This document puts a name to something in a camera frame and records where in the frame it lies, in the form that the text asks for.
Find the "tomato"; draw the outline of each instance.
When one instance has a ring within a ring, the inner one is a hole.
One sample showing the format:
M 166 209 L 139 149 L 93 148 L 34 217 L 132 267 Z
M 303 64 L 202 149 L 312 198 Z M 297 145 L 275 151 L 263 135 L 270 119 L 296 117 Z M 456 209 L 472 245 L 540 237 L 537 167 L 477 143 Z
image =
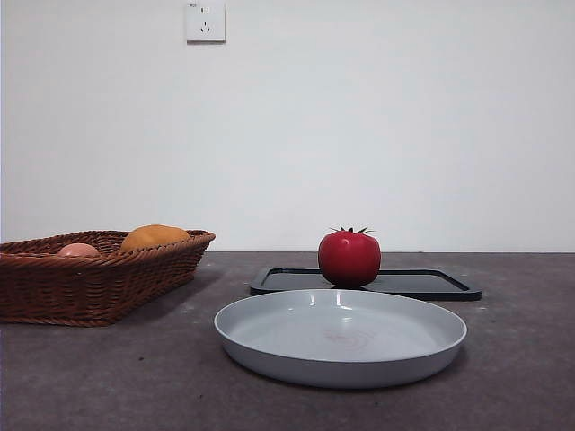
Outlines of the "tomato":
M 336 286 L 354 288 L 374 281 L 381 263 L 377 240 L 365 234 L 341 228 L 326 235 L 320 243 L 317 259 L 322 275 Z

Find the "round plate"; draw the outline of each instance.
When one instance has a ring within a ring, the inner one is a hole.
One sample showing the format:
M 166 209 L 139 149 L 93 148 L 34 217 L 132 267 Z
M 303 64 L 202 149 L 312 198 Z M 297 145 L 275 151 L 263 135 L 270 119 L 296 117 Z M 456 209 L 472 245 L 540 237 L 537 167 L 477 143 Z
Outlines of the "round plate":
M 330 388 L 428 377 L 451 363 L 467 333 L 460 317 L 431 303 L 334 289 L 253 296 L 224 307 L 214 323 L 241 365 Z

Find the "wicker basket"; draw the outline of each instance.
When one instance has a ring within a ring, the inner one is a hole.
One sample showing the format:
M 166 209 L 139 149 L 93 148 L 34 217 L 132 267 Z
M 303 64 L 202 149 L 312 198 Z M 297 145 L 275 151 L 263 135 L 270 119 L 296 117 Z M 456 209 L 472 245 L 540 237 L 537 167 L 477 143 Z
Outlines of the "wicker basket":
M 0 244 L 0 321 L 107 326 L 159 295 L 193 279 L 209 243 L 206 231 L 190 239 L 119 252 L 127 232 L 90 231 Z M 100 257 L 56 256 L 85 242 Z

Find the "electrical outlet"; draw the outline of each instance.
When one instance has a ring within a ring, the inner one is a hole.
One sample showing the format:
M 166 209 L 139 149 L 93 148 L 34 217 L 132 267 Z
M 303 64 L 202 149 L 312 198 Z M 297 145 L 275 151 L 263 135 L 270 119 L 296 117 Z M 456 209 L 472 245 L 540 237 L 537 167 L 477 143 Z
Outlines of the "electrical outlet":
M 226 4 L 203 0 L 186 4 L 186 40 L 188 42 L 224 42 L 226 40 Z

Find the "gray countertop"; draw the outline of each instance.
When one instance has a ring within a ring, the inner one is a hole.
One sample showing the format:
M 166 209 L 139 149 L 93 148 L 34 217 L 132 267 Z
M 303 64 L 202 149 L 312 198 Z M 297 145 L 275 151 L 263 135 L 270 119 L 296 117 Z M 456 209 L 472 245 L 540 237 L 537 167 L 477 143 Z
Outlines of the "gray countertop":
M 443 372 L 336 391 L 247 371 L 213 318 L 266 267 L 317 267 L 312 252 L 207 252 L 196 279 L 107 328 L 0 324 L 2 430 L 575 429 L 575 254 L 389 253 L 481 288 L 442 302 L 469 333 Z

